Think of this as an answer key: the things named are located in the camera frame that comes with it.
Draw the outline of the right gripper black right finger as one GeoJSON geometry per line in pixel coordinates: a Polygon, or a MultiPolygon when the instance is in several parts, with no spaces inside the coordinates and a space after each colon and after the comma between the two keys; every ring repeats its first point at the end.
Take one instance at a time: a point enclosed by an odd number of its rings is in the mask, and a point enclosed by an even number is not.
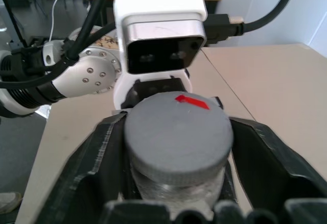
{"type": "Polygon", "coordinates": [[[230,118],[232,156],[254,211],[277,224],[327,224],[327,181],[267,125],[230,118]]]}

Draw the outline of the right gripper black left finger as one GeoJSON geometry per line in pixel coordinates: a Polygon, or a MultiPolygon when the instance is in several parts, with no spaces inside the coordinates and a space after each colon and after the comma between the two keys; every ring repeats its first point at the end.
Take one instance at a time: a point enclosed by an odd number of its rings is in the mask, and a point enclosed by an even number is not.
{"type": "Polygon", "coordinates": [[[127,112],[104,118],[69,157],[35,224],[127,224],[106,204],[133,195],[127,112]]]}

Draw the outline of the grey jar lid red arrow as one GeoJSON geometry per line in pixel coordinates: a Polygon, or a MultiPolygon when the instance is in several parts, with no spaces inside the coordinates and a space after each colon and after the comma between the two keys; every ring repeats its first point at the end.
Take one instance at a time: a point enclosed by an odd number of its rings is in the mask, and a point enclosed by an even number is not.
{"type": "Polygon", "coordinates": [[[192,186],[214,178],[233,143],[231,122],[212,100],[186,92],[144,99],[125,121],[136,171],[162,184],[192,186]]]}

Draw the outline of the clear ribbed jar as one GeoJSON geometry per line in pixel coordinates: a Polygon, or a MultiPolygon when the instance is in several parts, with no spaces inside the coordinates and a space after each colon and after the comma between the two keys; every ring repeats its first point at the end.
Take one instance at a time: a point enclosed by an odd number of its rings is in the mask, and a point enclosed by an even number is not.
{"type": "Polygon", "coordinates": [[[204,201],[209,207],[218,199],[224,182],[225,167],[214,178],[195,186],[173,186],[157,183],[131,167],[137,189],[144,200],[166,201],[169,203],[194,203],[204,201]]]}

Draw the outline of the grey shoe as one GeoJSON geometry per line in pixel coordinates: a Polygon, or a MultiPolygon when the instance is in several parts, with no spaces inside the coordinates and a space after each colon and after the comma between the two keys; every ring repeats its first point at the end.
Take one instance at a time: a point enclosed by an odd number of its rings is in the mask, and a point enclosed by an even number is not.
{"type": "Polygon", "coordinates": [[[0,214],[10,213],[15,210],[22,201],[22,196],[19,192],[4,192],[0,193],[0,214]]]}

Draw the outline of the black metal frame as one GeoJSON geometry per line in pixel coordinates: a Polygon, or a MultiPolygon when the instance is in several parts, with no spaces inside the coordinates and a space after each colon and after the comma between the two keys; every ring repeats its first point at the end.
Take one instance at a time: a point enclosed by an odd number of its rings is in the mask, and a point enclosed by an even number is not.
{"type": "Polygon", "coordinates": [[[20,28],[22,30],[24,28],[20,22],[16,20],[7,0],[0,0],[0,16],[2,17],[2,20],[4,21],[7,31],[11,37],[11,41],[9,42],[10,48],[14,50],[28,47],[27,42],[20,32],[20,28]]]}

